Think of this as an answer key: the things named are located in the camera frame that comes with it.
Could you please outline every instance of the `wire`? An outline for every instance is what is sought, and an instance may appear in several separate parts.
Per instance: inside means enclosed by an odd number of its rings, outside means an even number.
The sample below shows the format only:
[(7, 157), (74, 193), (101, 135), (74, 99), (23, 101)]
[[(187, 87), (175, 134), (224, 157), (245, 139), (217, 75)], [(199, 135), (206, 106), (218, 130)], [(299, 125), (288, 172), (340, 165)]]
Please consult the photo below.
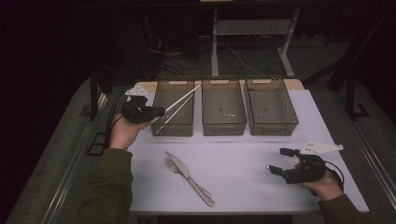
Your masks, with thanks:
[(178, 76), (183, 77), (183, 74), (180, 71), (178, 71), (176, 68), (173, 68), (166, 64), (159, 65), (159, 67), (164, 71), (164, 73), (163, 73), (164, 76), (166, 76), (166, 72), (169, 72), (169, 73), (173, 74), (173, 76), (175, 76), (175, 77), (178, 77)]
[(178, 74), (179, 74), (180, 76), (182, 76), (182, 77), (184, 76), (184, 75), (183, 75), (184, 72), (180, 72), (179, 70), (177, 70), (177, 69), (176, 69), (175, 67), (173, 67), (173, 66), (170, 66), (170, 65), (165, 64), (165, 63), (163, 64), (163, 66), (167, 67), (168, 69), (174, 70), (176, 73), (178, 73)]
[(264, 73), (262, 73), (262, 72), (260, 72), (260, 71), (257, 71), (257, 70), (255, 70), (255, 69), (249, 67), (247, 64), (244, 63), (244, 61), (241, 59), (241, 57), (239, 57), (239, 55), (238, 55), (232, 48), (230, 48), (230, 47), (228, 47), (228, 46), (227, 46), (227, 48), (230, 49), (230, 50), (236, 55), (236, 57), (239, 59), (239, 61), (241, 61), (241, 63), (242, 63), (247, 69), (249, 69), (249, 70), (251, 70), (251, 71), (253, 71), (253, 72), (256, 72), (256, 73), (259, 73), (259, 74), (262, 74), (262, 75), (264, 75), (264, 76), (269, 77), (268, 75), (266, 75), (266, 74), (264, 74)]
[(111, 125), (111, 130), (113, 129), (113, 127), (117, 123), (117, 121), (119, 121), (122, 117), (123, 117), (123, 115), (121, 115), (119, 118), (116, 119), (116, 121), (114, 121), (114, 123)]
[(208, 39), (209, 43), (205, 44), (205, 46), (200, 46), (198, 48), (198, 54), (209, 52), (213, 47), (212, 38), (208, 35), (203, 35), (203, 36), (198, 36), (198, 40), (200, 40), (200, 39)]
[(165, 53), (164, 56), (175, 56), (175, 55), (180, 55), (184, 54), (185, 52), (183, 51), (176, 51), (176, 52), (170, 52), (170, 53)]
[(345, 179), (344, 179), (344, 174), (343, 174), (343, 172), (341, 171), (341, 169), (338, 168), (338, 166), (334, 165), (333, 163), (331, 163), (331, 162), (329, 162), (329, 161), (325, 161), (325, 162), (327, 162), (327, 163), (329, 163), (330, 165), (332, 165), (333, 167), (337, 168), (338, 172), (340, 172), (340, 174), (341, 174), (342, 181), (343, 181), (343, 185), (344, 185)]
[(163, 54), (162, 52), (160, 52), (160, 51), (158, 51), (158, 50), (155, 50), (155, 49), (148, 49), (148, 50), (151, 51), (151, 52), (154, 52), (154, 53)]
[(224, 60), (223, 56), (221, 55), (220, 51), (218, 51), (218, 57), (221, 59), (222, 62), (224, 62), (225, 64), (227, 64), (227, 65), (230, 66), (230, 67), (233, 67), (233, 68), (246, 68), (244, 65), (243, 65), (243, 66), (234, 66), (234, 65), (231, 65), (231, 64), (227, 63), (227, 62)]
[[(173, 63), (173, 64), (175, 64), (176, 66), (172, 66), (172, 65), (166, 64), (166, 62)], [(183, 73), (184, 73), (185, 67), (183, 67), (183, 65), (181, 65), (180, 63), (175, 63), (175, 62), (173, 62), (173, 61), (171, 61), (171, 60), (164, 60), (163, 64), (165, 64), (166, 66), (169, 66), (169, 67), (181, 68), (182, 71), (183, 71)]]
[[(225, 41), (223, 41), (224, 43), (223, 44), (221, 44), (219, 41), (218, 41), (218, 47), (224, 47), (224, 48), (228, 48), (229, 46), (230, 46), (230, 44), (231, 45), (236, 45), (236, 46), (240, 46), (241, 44), (243, 44), (243, 42), (242, 42), (242, 40), (239, 40), (239, 41), (237, 41), (236, 43), (225, 43)], [(238, 55), (245, 55), (245, 54), (248, 54), (248, 53), (250, 53), (250, 50), (246, 50), (246, 51), (244, 51), (244, 52), (238, 52)]]
[(198, 66), (198, 67), (194, 67), (194, 68), (185, 67), (185, 66), (183, 66), (181, 63), (176, 63), (176, 62), (171, 61), (171, 60), (166, 60), (166, 61), (169, 62), (169, 63), (174, 63), (174, 64), (176, 64), (177, 66), (179, 66), (179, 67), (182, 68), (183, 70), (184, 70), (184, 69), (185, 69), (185, 70), (198, 70), (198, 69), (201, 69), (201, 68), (205, 67), (205, 66), (207, 65), (207, 63), (209, 62), (209, 59), (210, 59), (210, 54), (207, 56), (207, 58), (206, 58), (204, 64), (202, 64), (202, 65), (200, 65), (200, 66)]
[(161, 43), (162, 43), (161, 39), (157, 35), (152, 35), (152, 36), (155, 36), (158, 39), (158, 46), (156, 49), (159, 49), (161, 47)]
[[(218, 47), (224, 47), (224, 48), (229, 48), (230, 46), (229, 45), (218, 45)], [(245, 52), (238, 52), (237, 54), (238, 55), (245, 55), (245, 54), (248, 54), (249, 53), (249, 51), (245, 51)], [(223, 54), (225, 54), (225, 55), (227, 55), (227, 56), (233, 56), (233, 57), (235, 57), (235, 54), (232, 52), (232, 51), (230, 51), (229, 49), (227, 49), (227, 51), (225, 51), (225, 52), (223, 52)]]

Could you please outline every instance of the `metal frame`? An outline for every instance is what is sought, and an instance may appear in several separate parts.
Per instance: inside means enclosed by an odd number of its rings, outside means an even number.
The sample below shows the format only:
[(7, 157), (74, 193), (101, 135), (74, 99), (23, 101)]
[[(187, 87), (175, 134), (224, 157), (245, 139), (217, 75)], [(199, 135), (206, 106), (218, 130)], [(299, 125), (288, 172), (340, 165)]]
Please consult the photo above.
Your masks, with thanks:
[[(277, 34), (284, 34), (286, 35), (285, 37), (285, 42), (281, 48), (277, 49), (277, 52), (279, 54), (280, 60), (283, 64), (283, 67), (285, 69), (286, 75), (288, 77), (294, 77), (294, 72), (291, 68), (288, 56), (286, 55), (289, 44), (291, 41), (291, 38), (293, 36), (294, 32), (294, 27), (297, 23), (298, 16), (300, 14), (300, 8), (297, 7), (293, 11), (293, 15), (291, 17), (291, 20), (289, 20), (289, 25), (285, 33), (281, 32)], [(273, 35), (273, 33), (268, 33), (265, 31), (251, 31), (251, 34), (254, 35)], [(219, 61), (218, 61), (218, 35), (248, 35), (246, 31), (243, 31), (243, 33), (238, 32), (237, 30), (233, 29), (232, 31), (227, 32), (226, 29), (222, 29), (221, 32), (219, 32), (219, 21), (218, 21), (218, 12), (214, 10), (213, 13), (213, 37), (212, 37), (212, 54), (211, 54), (211, 62), (212, 62), (212, 76), (213, 77), (218, 77), (219, 76)]]
[(356, 119), (350, 117), (348, 113), (345, 112), (343, 108), (342, 99), (336, 96), (332, 96), (334, 101), (336, 102), (338, 109), (342, 112), (342, 117), (348, 123), (349, 127), (353, 131), (354, 135), (359, 141), (361, 146), (361, 152), (363, 153), (364, 157), (366, 158), (367, 162), (370, 165), (375, 177), (378, 180), (378, 183), (381, 185), (382, 189), (384, 190), (385, 194), (387, 195), (389, 202), (392, 204), (392, 207), (396, 210), (396, 184), (390, 178), (387, 169), (384, 167), (380, 159), (376, 156), (375, 150), (370, 145), (367, 138), (364, 136), (363, 131), (361, 130), (358, 122)]
[(55, 194), (52, 198), (52, 201), (49, 204), (49, 207), (46, 211), (46, 214), (43, 216), (41, 223), (56, 223), (56, 218), (61, 211), (62, 205), (64, 204), (64, 200), (66, 199), (67, 193), (70, 190), (70, 187), (73, 183), (74, 178), (76, 177), (76, 172), (81, 161), (82, 156), (85, 153), (83, 148), (87, 148), (90, 145), (90, 141), (92, 140), (92, 136), (94, 131), (96, 130), (99, 121), (101, 120), (103, 114), (101, 113), (103, 108), (106, 105), (106, 101), (102, 101), (98, 103), (98, 113), (97, 116), (90, 122), (85, 128), (84, 132), (81, 135), (81, 139), (78, 142), (77, 150), (67, 167), (67, 170), (59, 184), (58, 188), (55, 191)]

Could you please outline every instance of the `floor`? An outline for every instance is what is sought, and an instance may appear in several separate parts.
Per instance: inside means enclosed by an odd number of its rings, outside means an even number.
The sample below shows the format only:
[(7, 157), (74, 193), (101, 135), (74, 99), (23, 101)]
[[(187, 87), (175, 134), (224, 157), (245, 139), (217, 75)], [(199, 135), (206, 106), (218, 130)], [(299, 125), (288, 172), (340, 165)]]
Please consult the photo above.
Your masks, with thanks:
[[(168, 48), (165, 52), (165, 60), (159, 63), (160, 76), (210, 76), (210, 39), (207, 36), (200, 37), (200, 54), (195, 56), (186, 55), (177, 48)], [(334, 42), (328, 46), (324, 45), (323, 37), (299, 38), (292, 39), (288, 51), (289, 60), (295, 73), (295, 78), (304, 80), (324, 67), (336, 62), (346, 52), (349, 42)], [(277, 57), (276, 47), (280, 47), (282, 39), (277, 36), (244, 36), (235, 38), (221, 38), (219, 40), (219, 73), (223, 75), (255, 75), (264, 73), (266, 75), (284, 75), (281, 61)], [(310, 90), (318, 109), (328, 126), (334, 142), (342, 144), (345, 149), (340, 153), (346, 162), (346, 165), (352, 173), (361, 194), (365, 199), (369, 209), (380, 223), (394, 223), (396, 220), (395, 205), (389, 200), (389, 195), (385, 191), (386, 185), (380, 181), (380, 175), (373, 171), (372, 165), (367, 160), (365, 149), (372, 148), (375, 155), (381, 161), (389, 175), (389, 179), (396, 179), (396, 164), (394, 159), (396, 151), (391, 150), (396, 146), (395, 125), (388, 119), (381, 108), (371, 98), (370, 94), (363, 86), (358, 85), (356, 89), (356, 101), (363, 104), (369, 111), (370, 118), (359, 118), (357, 121), (351, 121), (347, 116), (345, 104), (345, 88), (338, 92), (328, 91), (326, 84), (331, 74), (320, 78), (316, 82), (305, 86)], [(100, 132), (102, 126), (92, 127), (86, 117), (82, 117), (80, 112), (89, 104), (90, 91), (89, 80), (81, 84), (81, 87), (75, 93), (67, 107), (64, 116), (55, 131), (54, 135), (46, 148), (43, 157), (49, 157), (54, 150), (61, 150), (64, 158), (52, 161), (53, 174), (58, 176), (56, 179), (49, 181), (59, 183), (61, 176), (67, 173), (70, 167), (69, 159), (75, 155), (75, 148), (81, 147), (81, 136), (84, 132)], [(82, 156), (79, 161), (80, 165), (76, 169), (91, 169), (98, 161), (85, 162), (86, 156)], [(40, 171), (38, 164), (33, 176), (38, 179), (45, 179)], [(85, 182), (83, 175), (74, 176), (73, 185), (83, 185)], [(36, 183), (40, 188), (45, 187), (43, 182)], [(74, 186), (65, 186), (64, 201), (62, 209), (55, 211), (55, 223), (73, 223), (74, 214), (80, 203), (81, 192), (76, 191)], [(19, 205), (14, 209), (10, 223), (22, 223), (29, 217), (29, 220), (41, 220), (48, 212), (48, 203), (51, 194), (43, 202), (31, 202), (31, 195), (35, 191), (29, 192), (29, 186), (21, 196)], [(38, 204), (37, 208), (32, 206), (22, 206), (22, 202)], [(149, 223), (185, 223), (186, 220), (175, 217), (152, 217), (147, 219)], [(131, 223), (136, 223), (136, 218), (131, 217)], [(215, 217), (205, 219), (205, 223), (290, 223), (289, 219), (273, 219), (272, 217)], [(292, 216), (294, 224), (324, 223), (321, 215), (298, 215)]]

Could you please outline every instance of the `black cable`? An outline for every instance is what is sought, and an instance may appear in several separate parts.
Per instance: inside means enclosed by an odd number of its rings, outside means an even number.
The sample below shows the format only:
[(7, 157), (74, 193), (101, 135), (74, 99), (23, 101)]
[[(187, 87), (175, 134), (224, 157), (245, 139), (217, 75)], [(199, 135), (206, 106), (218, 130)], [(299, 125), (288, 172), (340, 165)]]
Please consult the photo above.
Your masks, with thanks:
[[(170, 64), (167, 64), (166, 62), (174, 63), (176, 66), (172, 66), (172, 65), (170, 65)], [(180, 69), (182, 69), (182, 73), (183, 73), (183, 74), (185, 73), (185, 71), (184, 71), (185, 68), (184, 68), (180, 63), (175, 63), (175, 62), (170, 61), (170, 60), (165, 60), (165, 61), (163, 62), (163, 65), (165, 65), (165, 66), (167, 66), (167, 67), (180, 68)]]
[(209, 43), (206, 46), (202, 46), (202, 47), (200, 46), (198, 48), (198, 54), (209, 52), (212, 49), (212, 47), (213, 47), (212, 38), (209, 35), (208, 36), (198, 37), (198, 39), (200, 39), (200, 38), (208, 39)]
[(166, 72), (169, 72), (169, 73), (171, 73), (173, 76), (178, 77), (178, 74), (175, 73), (174, 71), (170, 70), (169, 68), (163, 67), (163, 66), (161, 66), (161, 65), (159, 65), (159, 67), (163, 70), (163, 75), (164, 75), (164, 76), (166, 76)]
[(165, 61), (166, 61), (166, 62), (169, 62), (169, 63), (174, 63), (174, 64), (176, 64), (177, 66), (179, 66), (180, 68), (182, 68), (183, 70), (191, 70), (191, 71), (192, 71), (192, 70), (198, 70), (198, 69), (201, 69), (201, 68), (203, 68), (203, 67), (206, 67), (206, 65), (207, 65), (207, 63), (209, 62), (209, 60), (210, 60), (210, 54), (206, 57), (206, 60), (205, 60), (205, 62), (204, 62), (203, 65), (200, 65), (200, 66), (194, 67), (194, 68), (185, 67), (185, 66), (183, 66), (182, 64), (176, 63), (176, 62), (171, 61), (171, 60), (165, 60)]
[(170, 66), (168, 64), (163, 63), (163, 68), (168, 70), (169, 72), (171, 72), (171, 70), (173, 70), (174, 71), (173, 73), (176, 74), (177, 77), (178, 76), (181, 76), (181, 77), (184, 76), (182, 72), (178, 71), (175, 67)]
[(177, 77), (177, 74), (173, 71), (170, 71), (168, 68), (162, 67), (162, 70), (163, 70), (163, 74), (162, 74), (163, 77), (167, 77), (168, 76), (167, 73), (170, 73), (171, 76)]
[(109, 145), (110, 145), (110, 133), (111, 133), (111, 129), (113, 129), (113, 125), (114, 125), (111, 123), (112, 123), (112, 120), (114, 117), (114, 113), (116, 112), (116, 108), (118, 105), (117, 102), (121, 98), (121, 96), (124, 95), (124, 93), (125, 93), (125, 91), (120, 92), (119, 95), (117, 95), (116, 99), (114, 100), (113, 105), (111, 106), (110, 113), (108, 115), (107, 123), (106, 123), (105, 145), (104, 145), (105, 148), (109, 147)]
[(221, 56), (221, 53), (220, 53), (220, 51), (218, 51), (218, 57), (221, 59), (221, 61), (222, 62), (224, 62), (227, 66), (230, 66), (230, 67), (232, 67), (232, 68), (246, 68), (245, 66), (234, 66), (234, 65), (231, 65), (231, 64), (229, 64), (229, 63), (227, 63), (225, 60), (224, 60), (224, 58)]
[(333, 163), (331, 163), (331, 162), (329, 162), (329, 161), (325, 161), (325, 162), (326, 162), (326, 163), (329, 163), (329, 164), (332, 165), (333, 167), (337, 168), (338, 172), (340, 172), (341, 177), (342, 177), (342, 184), (344, 185), (345, 179), (344, 179), (344, 174), (343, 174), (343, 172), (341, 171), (341, 169), (338, 168), (338, 166), (336, 166), (335, 164), (333, 164)]
[(224, 53), (224, 54), (226, 54), (226, 55), (228, 55), (228, 56), (233, 56), (233, 57), (237, 57), (236, 55), (245, 55), (245, 54), (248, 54), (249, 53), (249, 51), (246, 51), (246, 52), (242, 52), (242, 53), (237, 53), (237, 54), (235, 54), (235, 53), (233, 53), (231, 50), (230, 50), (230, 46), (228, 46), (228, 45), (218, 45), (218, 47), (221, 47), (221, 48), (226, 48), (227, 49), (227, 53)]

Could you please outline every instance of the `metal rod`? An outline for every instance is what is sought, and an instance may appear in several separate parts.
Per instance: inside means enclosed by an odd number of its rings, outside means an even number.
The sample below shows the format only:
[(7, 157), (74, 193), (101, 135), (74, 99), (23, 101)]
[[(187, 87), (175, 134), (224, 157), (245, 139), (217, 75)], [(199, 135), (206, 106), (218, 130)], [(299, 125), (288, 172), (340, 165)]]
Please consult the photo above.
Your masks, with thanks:
[[(195, 91), (196, 89), (198, 89), (198, 87), (200, 87), (201, 85), (196, 86), (194, 89), (192, 89), (191, 91), (187, 92), (183, 97), (181, 97), (179, 100), (177, 100), (176, 102), (174, 102), (172, 105), (170, 105), (168, 108), (166, 108), (165, 113), (168, 112), (170, 109), (172, 109), (175, 105), (177, 105), (178, 103), (180, 103), (180, 101), (182, 101), (184, 98), (186, 98), (187, 96), (189, 96), (189, 94), (191, 94), (193, 91)], [(155, 118), (151, 123), (154, 123), (157, 119), (159, 119), (160, 117)]]
[(162, 129), (163, 129), (163, 127), (177, 114), (177, 112), (191, 99), (191, 97), (192, 97), (193, 95), (191, 95), (190, 97), (189, 97), (189, 99), (187, 99), (178, 109), (177, 109), (177, 111), (175, 111), (175, 113), (173, 113), (172, 115), (171, 115), (171, 117), (163, 124), (163, 125), (161, 125), (161, 127), (157, 130), (157, 132), (155, 132), (155, 134), (158, 134)]
[(293, 36), (294, 27), (296, 26), (299, 14), (300, 14), (300, 8), (297, 7), (297, 8), (294, 9), (293, 15), (291, 17), (291, 20), (290, 20), (290, 23), (289, 23), (289, 27), (288, 27), (288, 31), (286, 33), (286, 40), (285, 40), (285, 43), (283, 44), (283, 46), (281, 48), (281, 51), (280, 51), (281, 55), (286, 55), (286, 52), (288, 51), (289, 43), (290, 43), (291, 38)]

